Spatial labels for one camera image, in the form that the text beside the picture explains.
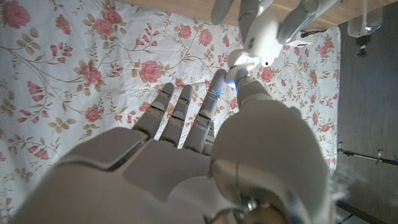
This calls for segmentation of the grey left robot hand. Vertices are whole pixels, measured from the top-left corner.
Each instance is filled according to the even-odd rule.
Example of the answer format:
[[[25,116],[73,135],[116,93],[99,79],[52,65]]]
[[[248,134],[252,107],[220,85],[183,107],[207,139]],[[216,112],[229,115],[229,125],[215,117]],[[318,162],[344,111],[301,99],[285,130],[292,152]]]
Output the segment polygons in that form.
[[[307,24],[321,16],[332,7],[336,0],[301,0],[298,6],[291,11],[281,24],[277,25],[277,40],[286,44],[298,31]],[[216,0],[211,12],[211,22],[220,24],[226,17],[233,0]],[[241,40],[245,41],[249,29],[262,15],[267,15],[265,10],[272,4],[272,0],[242,0],[238,14],[238,26]]]

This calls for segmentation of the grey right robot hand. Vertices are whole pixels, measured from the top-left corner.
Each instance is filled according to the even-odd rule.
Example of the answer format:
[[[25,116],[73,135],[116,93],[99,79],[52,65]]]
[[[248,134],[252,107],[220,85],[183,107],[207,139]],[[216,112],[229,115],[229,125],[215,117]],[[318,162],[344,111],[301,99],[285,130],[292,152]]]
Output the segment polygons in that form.
[[[164,86],[132,128],[75,146],[29,194],[11,223],[334,223],[330,170],[300,111],[273,100],[245,69],[238,112],[216,134],[218,70],[182,146],[192,88],[160,137],[174,87]]]

